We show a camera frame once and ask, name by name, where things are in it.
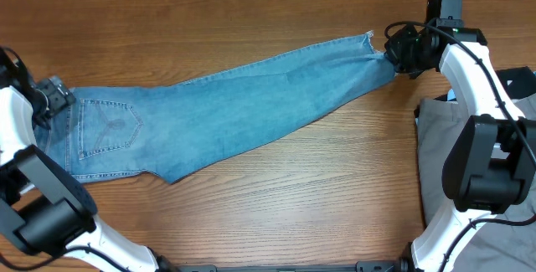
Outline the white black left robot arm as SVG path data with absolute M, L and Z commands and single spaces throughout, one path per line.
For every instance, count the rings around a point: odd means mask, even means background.
M 164 256 L 135 244 L 98 215 L 88 191 L 41 151 L 36 127 L 75 103 L 58 78 L 35 82 L 16 52 L 1 48 L 1 234 L 42 266 L 68 257 L 100 271 L 174 271 Z

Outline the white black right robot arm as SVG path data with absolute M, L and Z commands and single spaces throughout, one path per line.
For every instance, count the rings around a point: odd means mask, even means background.
M 448 271 L 486 223 L 528 196 L 535 175 L 535 123 L 509 98 L 487 40 L 461 19 L 462 0 L 427 0 L 423 23 L 400 21 L 384 45 L 395 70 L 414 79 L 436 69 L 449 81 L 466 124 L 442 168 L 443 203 L 393 271 Z

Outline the light blue denim jeans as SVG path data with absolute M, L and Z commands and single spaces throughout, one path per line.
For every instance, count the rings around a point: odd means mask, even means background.
M 278 140 L 394 76 L 365 33 L 176 85 L 78 87 L 75 103 L 34 134 L 79 182 L 150 172 L 171 183 Z

